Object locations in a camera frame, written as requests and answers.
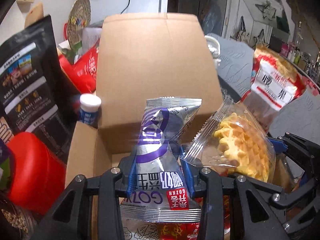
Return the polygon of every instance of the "white lid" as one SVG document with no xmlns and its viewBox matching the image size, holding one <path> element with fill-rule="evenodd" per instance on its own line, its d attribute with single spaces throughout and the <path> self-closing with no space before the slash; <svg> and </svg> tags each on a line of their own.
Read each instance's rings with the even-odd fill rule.
<svg viewBox="0 0 320 240">
<path fill-rule="evenodd" d="M 204 37 L 207 40 L 208 49 L 210 50 L 212 57 L 218 58 L 220 56 L 220 43 L 214 37 L 208 35 Z"/>
<path fill-rule="evenodd" d="M 82 94 L 80 96 L 80 107 L 88 113 L 97 112 L 101 106 L 101 99 L 93 94 Z"/>
</svg>

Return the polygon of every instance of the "blue label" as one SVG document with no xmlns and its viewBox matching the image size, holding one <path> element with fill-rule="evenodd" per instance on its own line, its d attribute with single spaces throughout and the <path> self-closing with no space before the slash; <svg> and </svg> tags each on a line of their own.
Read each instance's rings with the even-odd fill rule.
<svg viewBox="0 0 320 240">
<path fill-rule="evenodd" d="M 88 125 L 93 125 L 97 117 L 97 112 L 88 113 L 80 108 L 79 121 Z"/>
</svg>

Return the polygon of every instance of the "red snack bag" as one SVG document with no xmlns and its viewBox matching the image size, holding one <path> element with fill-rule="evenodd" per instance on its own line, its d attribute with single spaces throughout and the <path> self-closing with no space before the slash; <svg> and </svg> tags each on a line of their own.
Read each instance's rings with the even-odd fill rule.
<svg viewBox="0 0 320 240">
<path fill-rule="evenodd" d="M 81 94 L 96 90 L 99 41 L 74 65 L 65 56 L 59 56 L 60 66 Z"/>
<path fill-rule="evenodd" d="M 158 224 L 160 240 L 186 240 L 187 224 Z"/>
<path fill-rule="evenodd" d="M 186 224 L 187 238 L 186 240 L 197 240 L 200 223 Z"/>
<path fill-rule="evenodd" d="M 294 66 L 279 54 L 257 45 L 253 54 L 251 89 L 241 101 L 267 131 L 279 111 L 301 96 L 306 87 Z"/>
</svg>

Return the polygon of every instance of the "clear plastic wrapper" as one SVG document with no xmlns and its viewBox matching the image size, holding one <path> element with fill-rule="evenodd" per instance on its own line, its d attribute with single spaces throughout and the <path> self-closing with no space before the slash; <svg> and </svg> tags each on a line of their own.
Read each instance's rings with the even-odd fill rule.
<svg viewBox="0 0 320 240">
<path fill-rule="evenodd" d="M 305 90 L 300 74 L 290 62 L 263 45 L 256 46 L 251 89 L 241 101 L 265 131 L 269 130 L 279 111 Z"/>
<path fill-rule="evenodd" d="M 205 35 L 208 33 L 221 35 L 223 20 L 218 0 L 209 0 L 201 13 L 200 22 Z"/>
<path fill-rule="evenodd" d="M 165 210 L 179 216 L 179 211 L 200 208 L 189 196 L 177 158 L 179 138 L 201 101 L 172 97 L 147 101 L 136 154 L 137 185 L 131 197 L 121 203 L 121 214 L 126 218 L 170 222 L 174 217 Z M 188 222 L 182 216 L 181 222 Z"/>
<path fill-rule="evenodd" d="M 275 169 L 273 145 L 242 103 L 226 97 L 197 134 L 183 159 L 196 166 L 196 158 L 218 173 L 228 170 L 271 182 Z"/>
</svg>

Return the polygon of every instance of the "nut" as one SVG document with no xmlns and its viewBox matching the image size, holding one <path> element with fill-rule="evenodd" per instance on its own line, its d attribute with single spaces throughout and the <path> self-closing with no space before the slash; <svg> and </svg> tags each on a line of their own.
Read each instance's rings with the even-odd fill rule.
<svg viewBox="0 0 320 240">
<path fill-rule="evenodd" d="M 20 230 L 23 230 L 26 234 L 28 234 L 28 227 L 27 222 L 24 218 L 24 215 L 22 213 L 20 214 L 11 214 L 7 210 L 1 209 L 4 217 L 6 220 L 11 224 L 14 228 L 19 228 Z"/>
</svg>

